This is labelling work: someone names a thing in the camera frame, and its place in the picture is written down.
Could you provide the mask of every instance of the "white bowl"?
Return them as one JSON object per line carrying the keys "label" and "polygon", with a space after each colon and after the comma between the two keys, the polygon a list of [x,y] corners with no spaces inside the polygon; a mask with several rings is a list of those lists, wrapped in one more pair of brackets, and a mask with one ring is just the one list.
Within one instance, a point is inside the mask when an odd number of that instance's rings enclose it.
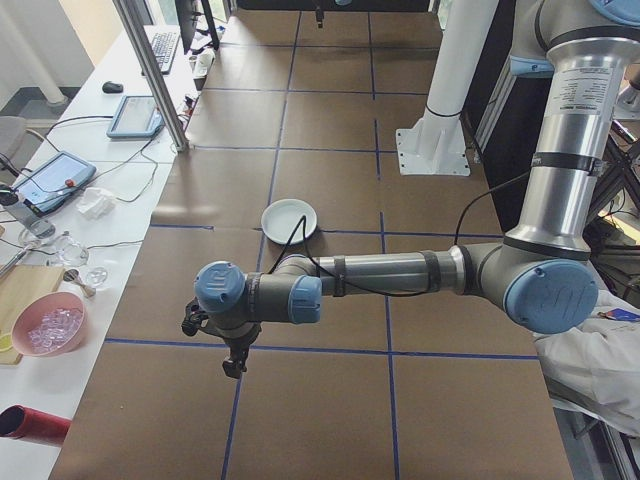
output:
{"label": "white bowl", "polygon": [[[278,200],[265,209],[260,222],[262,231],[269,240],[285,245],[303,215],[307,217],[305,234],[306,238],[309,238],[318,226],[318,217],[311,205],[294,198]],[[300,242],[302,242],[302,225],[298,227],[291,245]]]}

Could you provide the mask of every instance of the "computer mouse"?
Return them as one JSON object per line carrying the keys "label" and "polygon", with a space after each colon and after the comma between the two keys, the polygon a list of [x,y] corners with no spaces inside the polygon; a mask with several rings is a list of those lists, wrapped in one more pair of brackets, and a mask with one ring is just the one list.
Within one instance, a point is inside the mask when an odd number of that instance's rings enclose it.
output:
{"label": "computer mouse", "polygon": [[102,85],[102,91],[104,93],[122,93],[124,86],[121,83],[104,82]]}

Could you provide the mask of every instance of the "monitor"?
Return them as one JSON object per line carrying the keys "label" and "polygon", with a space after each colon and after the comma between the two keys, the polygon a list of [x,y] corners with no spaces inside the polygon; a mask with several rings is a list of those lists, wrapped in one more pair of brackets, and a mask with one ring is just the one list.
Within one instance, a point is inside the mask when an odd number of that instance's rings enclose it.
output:
{"label": "monitor", "polygon": [[198,3],[196,0],[175,0],[178,25],[180,26],[180,36],[182,46],[186,55],[191,48],[193,37],[196,34],[198,24]]}

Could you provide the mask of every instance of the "wooden cutting board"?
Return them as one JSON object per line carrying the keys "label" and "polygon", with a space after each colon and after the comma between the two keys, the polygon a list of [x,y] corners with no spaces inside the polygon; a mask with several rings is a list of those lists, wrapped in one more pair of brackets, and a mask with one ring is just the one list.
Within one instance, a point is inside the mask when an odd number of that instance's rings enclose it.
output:
{"label": "wooden cutting board", "polygon": [[[22,311],[47,293],[55,292],[64,267],[16,265],[0,279],[0,335],[11,333]],[[0,364],[15,365],[20,355],[13,348],[0,352]]]}

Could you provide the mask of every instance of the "brown table surface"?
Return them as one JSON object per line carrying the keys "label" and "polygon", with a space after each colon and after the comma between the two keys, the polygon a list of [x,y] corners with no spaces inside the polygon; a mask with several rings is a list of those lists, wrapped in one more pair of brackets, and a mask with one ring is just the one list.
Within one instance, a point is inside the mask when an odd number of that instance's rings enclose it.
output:
{"label": "brown table surface", "polygon": [[[326,298],[264,325],[241,381],[180,332],[193,278],[267,270],[271,202],[314,206],[314,255],[445,250],[470,177],[402,177],[441,33],[428,14],[240,11],[229,23],[52,479],[570,479],[529,332],[488,302]],[[489,198],[464,242],[497,241]]]}

